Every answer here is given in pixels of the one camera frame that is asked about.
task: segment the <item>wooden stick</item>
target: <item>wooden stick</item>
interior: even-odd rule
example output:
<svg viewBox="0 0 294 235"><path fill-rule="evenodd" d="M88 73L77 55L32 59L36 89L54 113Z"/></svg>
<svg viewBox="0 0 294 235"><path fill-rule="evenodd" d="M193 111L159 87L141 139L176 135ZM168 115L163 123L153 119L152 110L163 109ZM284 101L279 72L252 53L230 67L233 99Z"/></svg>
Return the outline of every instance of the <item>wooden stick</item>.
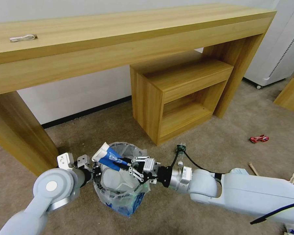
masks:
<svg viewBox="0 0 294 235"><path fill-rule="evenodd" d="M249 162L248 165L252 169L252 171L255 173L255 175L259 176L259 174L258 174L256 168L253 166L252 162Z"/></svg>

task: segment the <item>white wall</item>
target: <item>white wall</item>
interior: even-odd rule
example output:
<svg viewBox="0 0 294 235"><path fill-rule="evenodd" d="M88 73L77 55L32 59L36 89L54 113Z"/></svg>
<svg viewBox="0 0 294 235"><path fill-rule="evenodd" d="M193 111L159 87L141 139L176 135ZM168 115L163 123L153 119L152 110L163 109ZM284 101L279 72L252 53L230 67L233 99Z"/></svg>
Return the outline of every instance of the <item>white wall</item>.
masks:
<svg viewBox="0 0 294 235"><path fill-rule="evenodd" d="M214 2L272 9L279 0L0 0L0 22ZM43 124L129 96L131 91L128 66L26 88L18 92L38 121Z"/></svg>

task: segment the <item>wooden shelf unit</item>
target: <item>wooden shelf unit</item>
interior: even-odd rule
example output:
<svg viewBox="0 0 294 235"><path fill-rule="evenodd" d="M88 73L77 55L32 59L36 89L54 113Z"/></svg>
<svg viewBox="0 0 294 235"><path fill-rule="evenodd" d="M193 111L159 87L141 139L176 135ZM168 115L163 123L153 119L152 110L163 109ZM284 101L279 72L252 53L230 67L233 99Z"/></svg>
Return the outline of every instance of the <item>wooden shelf unit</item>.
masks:
<svg viewBox="0 0 294 235"><path fill-rule="evenodd" d="M133 64L133 116L159 145L212 116L232 69L197 51Z"/></svg>

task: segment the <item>black baseboard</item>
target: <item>black baseboard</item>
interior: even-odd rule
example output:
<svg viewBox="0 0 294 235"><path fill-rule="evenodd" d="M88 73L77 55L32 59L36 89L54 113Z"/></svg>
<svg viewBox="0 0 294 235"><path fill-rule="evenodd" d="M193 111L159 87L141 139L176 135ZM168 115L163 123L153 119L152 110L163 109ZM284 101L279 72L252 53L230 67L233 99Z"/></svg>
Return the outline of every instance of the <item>black baseboard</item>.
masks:
<svg viewBox="0 0 294 235"><path fill-rule="evenodd" d="M74 120L76 118L80 118L82 116L85 116L85 115L88 115L88 114L91 114L91 113L95 113L95 112L98 112L100 110L115 106L117 104L121 104L121 103L124 103L126 101L130 101L131 99L132 99L132 96L126 96L124 98L121 98L121 99L118 99L118 100L115 100L115 101L112 101L112 102L109 102L109 103L106 103L106 104L103 104L103 105L100 105L100 106L97 106L97 107L94 107L94 108L91 108L91 109L87 109L87 110L84 110L84 111L76 113L76 114L72 114L72 115L69 115L69 116L66 116L66 117L51 121L51 122L47 122L45 124L42 124L42 127L44 129L49 128L49 127L53 127L53 126L56 126L56 125L59 125L59 124Z"/></svg>

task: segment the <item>black cable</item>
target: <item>black cable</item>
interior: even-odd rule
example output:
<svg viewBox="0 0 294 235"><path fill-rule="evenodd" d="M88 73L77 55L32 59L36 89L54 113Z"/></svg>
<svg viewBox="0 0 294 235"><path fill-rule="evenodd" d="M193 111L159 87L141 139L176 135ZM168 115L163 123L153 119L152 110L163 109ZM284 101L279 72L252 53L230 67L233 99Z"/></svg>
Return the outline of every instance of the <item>black cable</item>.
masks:
<svg viewBox="0 0 294 235"><path fill-rule="evenodd" d="M175 155L175 158L174 158L174 160L173 160L173 162L172 162L172 164L171 164L171 167L174 166L174 164L175 164L175 162L176 162L176 159L177 159L177 156L179 155L180 152L181 152L181 150L177 149L177 151L176 151L176 155Z"/></svg>
<svg viewBox="0 0 294 235"><path fill-rule="evenodd" d="M206 170L205 168L202 168L201 166L197 165L191 158L190 156L188 156L188 154L183 151L183 153L185 153L185 155L187 156L187 158L195 165L197 166L199 169L202 169L202 170ZM218 173L218 172L213 172L213 171L210 171L210 170L206 170L206 171L209 171L210 173L215 173L215 174L224 174L224 173Z"/></svg>
<svg viewBox="0 0 294 235"><path fill-rule="evenodd" d="M275 211L272 211L272 212L270 212L268 214L265 214L264 216L259 217L258 219L253 220L252 222L250 222L250 224L253 225L253 224L264 222L268 217L270 217L272 215L275 215L276 213L279 213L279 212L284 211L286 209L292 208L292 207L294 207L294 203L293 204L290 204L290 205L287 205L287 206L284 206L284 207L281 207L281 208L279 208L279 209L277 209Z"/></svg>

